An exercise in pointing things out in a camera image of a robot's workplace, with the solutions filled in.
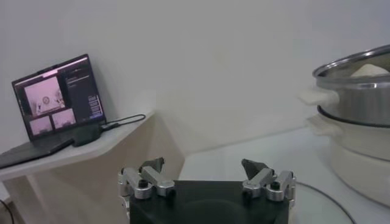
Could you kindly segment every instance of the image on screen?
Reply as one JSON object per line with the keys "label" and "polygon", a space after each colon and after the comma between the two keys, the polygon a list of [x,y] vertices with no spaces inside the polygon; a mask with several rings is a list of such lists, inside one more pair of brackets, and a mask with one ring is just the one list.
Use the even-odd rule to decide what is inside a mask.
{"label": "image on screen", "polygon": [[66,127],[76,123],[72,108],[52,115],[55,129]]}
{"label": "image on screen", "polygon": [[24,90],[34,117],[65,107],[56,77],[27,86]]}
{"label": "image on screen", "polygon": [[33,135],[39,135],[51,131],[52,127],[49,116],[30,121],[30,128]]}

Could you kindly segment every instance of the stacked steamer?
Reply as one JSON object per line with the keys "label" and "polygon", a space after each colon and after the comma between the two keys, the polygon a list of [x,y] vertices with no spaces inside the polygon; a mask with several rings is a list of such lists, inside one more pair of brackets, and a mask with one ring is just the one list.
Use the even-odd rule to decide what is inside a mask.
{"label": "stacked steamer", "polygon": [[299,98],[316,105],[314,134],[330,138],[331,165],[363,195],[390,206],[390,45],[317,68]]}

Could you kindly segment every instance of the stainless steel pot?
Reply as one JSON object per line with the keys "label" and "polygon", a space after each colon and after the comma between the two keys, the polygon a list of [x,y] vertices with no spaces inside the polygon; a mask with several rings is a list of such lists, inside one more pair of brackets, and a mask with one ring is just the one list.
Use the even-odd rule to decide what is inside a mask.
{"label": "stainless steel pot", "polygon": [[332,119],[358,125],[390,127],[390,74],[351,77],[372,64],[390,71],[390,45],[360,52],[323,65],[313,72],[317,87],[300,98]]}

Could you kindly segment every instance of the pot rim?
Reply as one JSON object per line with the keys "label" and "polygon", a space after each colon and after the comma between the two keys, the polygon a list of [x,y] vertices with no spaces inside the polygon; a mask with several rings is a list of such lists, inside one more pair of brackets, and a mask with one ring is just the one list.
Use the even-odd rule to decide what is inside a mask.
{"label": "pot rim", "polygon": [[390,54],[390,44],[381,47],[376,47],[359,53],[355,53],[346,56],[335,61],[331,61],[325,65],[322,65],[313,71],[313,77],[318,81],[331,82],[331,83],[380,83],[390,82],[390,73],[378,75],[375,77],[328,77],[324,75],[324,72],[341,65],[352,64],[364,59],[374,58],[384,54]]}

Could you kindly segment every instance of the laptop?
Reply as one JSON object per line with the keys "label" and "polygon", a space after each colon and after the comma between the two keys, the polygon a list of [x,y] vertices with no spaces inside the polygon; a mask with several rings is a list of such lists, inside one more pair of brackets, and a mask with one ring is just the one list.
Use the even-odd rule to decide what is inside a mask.
{"label": "laptop", "polygon": [[54,154],[75,128],[105,122],[88,54],[12,82],[30,142],[0,154],[0,169]]}

